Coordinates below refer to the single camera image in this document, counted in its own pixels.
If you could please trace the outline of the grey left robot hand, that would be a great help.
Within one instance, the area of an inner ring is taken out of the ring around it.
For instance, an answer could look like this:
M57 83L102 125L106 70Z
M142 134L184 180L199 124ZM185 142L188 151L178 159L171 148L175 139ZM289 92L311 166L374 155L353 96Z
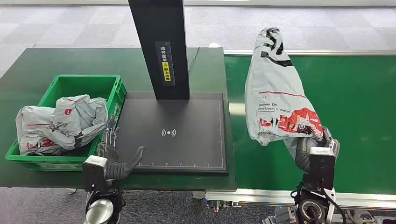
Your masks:
M110 166L111 163L113 166L123 165L123 170L127 170L129 172L130 170L133 170L142 160L145 147L138 147L134 157L128 159L127 161L120 161L119 154L115 146L120 128L118 126L114 128L115 125L115 116L111 115L106 122L102 141L98 144L98 156L107 158L107 162L109 164L108 166Z

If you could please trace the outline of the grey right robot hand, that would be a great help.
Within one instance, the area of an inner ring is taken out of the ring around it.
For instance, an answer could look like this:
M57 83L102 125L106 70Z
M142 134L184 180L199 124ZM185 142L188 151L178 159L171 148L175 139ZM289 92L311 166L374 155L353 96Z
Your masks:
M310 153L314 152L313 147L329 148L330 155L335 158L339 154L339 141L332 137L328 127L323 127L323 135L319 139L316 138L301 138L297 139L297 146L295 152L295 163L297 167L305 173L310 170Z

